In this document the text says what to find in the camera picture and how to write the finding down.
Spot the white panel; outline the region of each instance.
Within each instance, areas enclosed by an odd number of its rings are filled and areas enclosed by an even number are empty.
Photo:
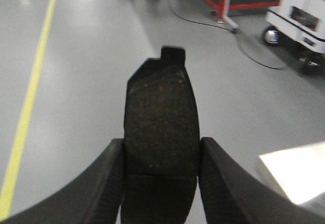
[[[306,42],[304,42],[305,39],[308,39],[309,41],[313,42],[314,44],[313,45],[307,44]],[[318,53],[325,53],[325,42],[319,41],[307,33],[301,32],[301,38],[298,39],[297,41],[312,51],[315,51]]]
[[[270,10],[277,12],[278,7],[272,7]],[[289,22],[283,20],[282,18],[278,17],[277,15],[273,14],[272,12],[267,13],[266,20],[277,27],[282,33],[287,35],[293,40],[297,40],[299,37],[299,29],[290,24]]]
[[[319,19],[316,31],[311,31],[318,38],[325,39],[325,0],[310,0],[307,12]]]

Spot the epoxy floor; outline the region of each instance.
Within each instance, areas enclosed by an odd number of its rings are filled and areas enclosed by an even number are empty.
[[[49,0],[0,0],[0,184]],[[202,0],[171,0],[183,17],[216,24]],[[243,48],[264,64],[294,59],[260,41],[265,10],[233,11]],[[228,31],[174,16],[166,0],[57,0],[11,215],[79,175],[123,137],[126,82],[162,45],[182,46],[201,137],[213,137],[259,179],[259,154],[325,140],[325,81],[244,56]],[[189,223],[204,223],[197,193]]]

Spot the black cable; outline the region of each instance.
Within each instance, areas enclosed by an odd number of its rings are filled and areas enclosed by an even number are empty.
[[[220,28],[220,29],[227,30],[227,31],[229,31],[230,33],[232,33],[232,34],[235,36],[235,38],[236,38],[236,43],[237,43],[237,47],[238,47],[238,49],[239,49],[239,50],[240,50],[240,51],[241,51],[241,52],[242,52],[242,53],[243,53],[247,58],[249,58],[251,61],[253,61],[253,62],[255,62],[255,63],[257,63],[257,64],[259,64],[259,65],[261,65],[261,66],[263,66],[263,67],[266,67],[266,68],[269,68],[269,69],[273,69],[273,70],[284,70],[284,69],[286,69],[286,68],[288,67],[288,66],[283,66],[283,67],[279,67],[279,68],[274,68],[274,67],[270,67],[270,66],[268,66],[268,65],[265,65],[265,64],[259,62],[258,60],[256,60],[256,59],[254,59],[253,57],[251,57],[251,56],[250,56],[250,55],[249,55],[249,54],[244,50],[244,48],[243,48],[243,46],[242,46],[242,44],[241,44],[241,41],[240,41],[239,37],[238,37],[237,34],[234,33],[232,30],[227,29],[227,28],[225,28],[225,27],[220,27],[220,26],[217,26],[217,25],[212,25],[212,24],[202,23],[202,22],[196,22],[196,21],[192,21],[192,20],[186,19],[186,18],[180,16],[178,13],[175,12],[171,0],[167,0],[167,4],[168,4],[168,8],[169,8],[170,12],[171,12],[172,14],[174,14],[174,16],[176,16],[176,17],[178,17],[178,18],[180,18],[180,19],[182,19],[182,20],[184,20],[184,21],[191,22],[191,23],[196,23],[196,24],[201,24],[201,25],[205,25],[205,26],[216,27],[216,28]]]
[[[279,68],[274,68],[274,67],[269,67],[268,65],[265,65],[265,64],[263,64],[263,63],[261,63],[261,62],[259,62],[258,60],[256,60],[256,59],[254,59],[253,57],[251,57],[245,50],[244,50],[244,48],[243,48],[243,46],[242,46],[242,44],[241,44],[241,41],[240,41],[240,39],[239,39],[239,37],[236,35],[236,34],[234,34],[234,36],[235,36],[235,38],[236,38],[236,43],[237,43],[237,47],[238,47],[238,49],[246,56],[246,57],[248,57],[250,60],[252,60],[253,62],[255,62],[255,63],[257,63],[257,64],[259,64],[259,65],[261,65],[261,66],[263,66],[263,67],[266,67],[266,68],[269,68],[269,69],[274,69],[274,70],[284,70],[284,69],[286,69],[288,66],[283,66],[283,67],[279,67]]]
[[[188,19],[186,19],[186,18],[180,16],[179,14],[177,14],[177,13],[175,12],[175,10],[174,10],[174,8],[173,8],[173,6],[172,6],[172,2],[171,2],[171,0],[167,0],[167,4],[168,4],[168,8],[169,8],[169,10],[171,11],[171,13],[173,13],[174,16],[176,16],[176,17],[178,17],[178,18],[180,18],[180,19],[182,19],[182,20],[184,20],[184,21],[191,22],[191,23],[196,23],[196,24],[201,24],[201,25],[205,25],[205,26],[217,27],[217,28],[221,28],[221,29],[224,29],[224,30],[227,30],[227,31],[230,31],[230,32],[231,32],[231,30],[229,30],[229,29],[227,29],[227,28],[225,28],[225,27],[220,27],[220,26],[212,25],[212,24],[208,24],[208,23],[195,22],[195,21],[192,21],[192,20],[188,20]]]

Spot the caster wheel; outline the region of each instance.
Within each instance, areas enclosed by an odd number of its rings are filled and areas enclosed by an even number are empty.
[[[267,27],[262,34],[262,40],[269,46],[278,46],[280,41],[280,31],[275,26]]]
[[[213,16],[213,17],[216,17],[217,16],[217,11],[216,10],[212,10],[210,12],[210,15]]]
[[[304,52],[299,58],[298,72],[302,75],[315,75],[320,72],[319,56],[312,52]]]

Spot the white machine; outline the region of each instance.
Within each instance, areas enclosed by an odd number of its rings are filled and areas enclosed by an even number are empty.
[[[266,20],[272,25],[263,33],[268,45],[278,45],[281,32],[306,48],[300,72],[320,67],[325,53],[325,0],[280,0],[279,6],[268,9]]]

